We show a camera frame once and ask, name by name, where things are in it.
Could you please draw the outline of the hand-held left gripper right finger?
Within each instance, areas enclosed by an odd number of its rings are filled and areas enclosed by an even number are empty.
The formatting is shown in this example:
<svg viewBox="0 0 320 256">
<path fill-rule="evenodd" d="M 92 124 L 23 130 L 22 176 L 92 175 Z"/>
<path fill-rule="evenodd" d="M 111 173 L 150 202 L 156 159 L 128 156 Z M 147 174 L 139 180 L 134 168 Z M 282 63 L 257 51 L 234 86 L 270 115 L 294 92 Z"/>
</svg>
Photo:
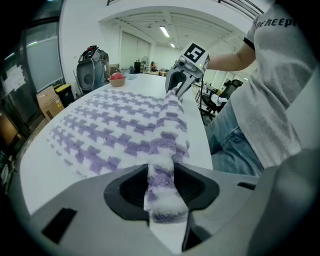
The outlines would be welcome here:
<svg viewBox="0 0 320 256">
<path fill-rule="evenodd" d="M 174 165 L 174 184 L 188 208 L 181 250 L 186 252 L 226 225 L 256 188 L 258 177 Z"/>
</svg>

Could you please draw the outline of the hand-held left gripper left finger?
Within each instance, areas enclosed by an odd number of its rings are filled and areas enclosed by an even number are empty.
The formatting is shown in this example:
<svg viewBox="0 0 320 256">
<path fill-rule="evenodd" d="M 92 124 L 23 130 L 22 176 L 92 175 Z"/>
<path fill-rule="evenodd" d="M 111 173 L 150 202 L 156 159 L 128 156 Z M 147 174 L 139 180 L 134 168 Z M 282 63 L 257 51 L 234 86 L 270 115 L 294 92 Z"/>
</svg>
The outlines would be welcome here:
<svg viewBox="0 0 320 256">
<path fill-rule="evenodd" d="M 143 209 L 147 165 L 80 180 L 38 209 L 31 225 L 50 256 L 169 256 Z"/>
</svg>

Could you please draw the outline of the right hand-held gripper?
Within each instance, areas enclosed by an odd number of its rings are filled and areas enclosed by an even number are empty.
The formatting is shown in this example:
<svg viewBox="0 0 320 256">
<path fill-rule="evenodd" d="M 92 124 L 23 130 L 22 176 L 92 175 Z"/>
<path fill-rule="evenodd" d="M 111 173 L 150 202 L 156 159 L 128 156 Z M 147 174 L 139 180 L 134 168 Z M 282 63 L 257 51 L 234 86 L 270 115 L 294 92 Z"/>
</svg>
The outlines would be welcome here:
<svg viewBox="0 0 320 256">
<path fill-rule="evenodd" d="M 166 75 L 165 90 L 168 93 L 177 87 L 175 95 L 181 99 L 192 85 L 198 83 L 205 75 L 210 61 L 210 53 L 192 42 L 186 46 L 175 62 L 178 68 L 171 68 Z"/>
</svg>

